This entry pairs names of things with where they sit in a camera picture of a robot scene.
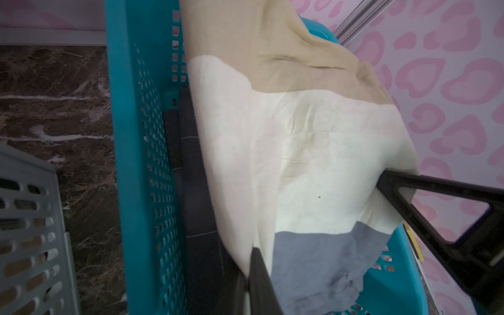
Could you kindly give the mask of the beige cream grey pillowcase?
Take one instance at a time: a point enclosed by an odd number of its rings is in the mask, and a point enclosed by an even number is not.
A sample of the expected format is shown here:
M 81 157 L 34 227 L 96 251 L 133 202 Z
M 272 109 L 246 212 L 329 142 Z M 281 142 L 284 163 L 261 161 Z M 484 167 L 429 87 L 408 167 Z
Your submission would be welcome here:
M 312 35 L 289 1 L 181 1 L 217 229 L 242 272 L 260 249 L 284 314 L 348 309 L 401 216 L 376 187 L 417 173 L 370 64 Z

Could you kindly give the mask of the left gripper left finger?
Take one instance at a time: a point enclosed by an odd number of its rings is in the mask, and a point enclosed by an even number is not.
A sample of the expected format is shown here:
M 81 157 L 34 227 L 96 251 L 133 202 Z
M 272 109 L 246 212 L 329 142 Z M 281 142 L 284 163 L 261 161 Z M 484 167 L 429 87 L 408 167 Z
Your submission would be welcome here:
M 252 249 L 248 279 L 240 269 L 232 273 L 232 314 L 244 314 L 246 293 L 251 314 L 283 314 L 259 248 Z

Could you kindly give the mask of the dark grey checked pillowcase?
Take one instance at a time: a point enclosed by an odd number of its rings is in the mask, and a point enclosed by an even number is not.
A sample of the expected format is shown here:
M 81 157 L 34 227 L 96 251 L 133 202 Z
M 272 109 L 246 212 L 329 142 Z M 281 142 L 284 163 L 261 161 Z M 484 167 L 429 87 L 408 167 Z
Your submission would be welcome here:
M 185 242 L 189 314 L 242 314 L 244 280 L 220 239 L 190 88 L 168 96 L 164 129 Z

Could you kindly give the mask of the teal plastic basket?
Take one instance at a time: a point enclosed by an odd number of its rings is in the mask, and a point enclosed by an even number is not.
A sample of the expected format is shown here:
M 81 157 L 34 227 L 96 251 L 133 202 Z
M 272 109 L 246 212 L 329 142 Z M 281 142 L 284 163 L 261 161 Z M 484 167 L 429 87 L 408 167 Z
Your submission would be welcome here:
M 185 242 L 163 119 L 170 109 L 168 96 L 189 86 L 180 3 L 105 5 L 131 314 L 188 312 Z

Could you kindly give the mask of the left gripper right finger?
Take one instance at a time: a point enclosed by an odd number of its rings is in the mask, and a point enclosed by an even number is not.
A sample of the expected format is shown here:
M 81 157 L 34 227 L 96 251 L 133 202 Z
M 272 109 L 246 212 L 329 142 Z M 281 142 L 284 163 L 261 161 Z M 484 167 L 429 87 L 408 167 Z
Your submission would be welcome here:
M 503 310 L 503 190 L 400 171 L 384 171 L 377 189 L 412 227 L 477 311 Z M 447 227 L 434 223 L 433 213 L 413 203 L 408 194 L 429 192 L 458 199 L 471 207 L 475 219 L 456 228 L 468 211 L 453 207 L 438 215 Z

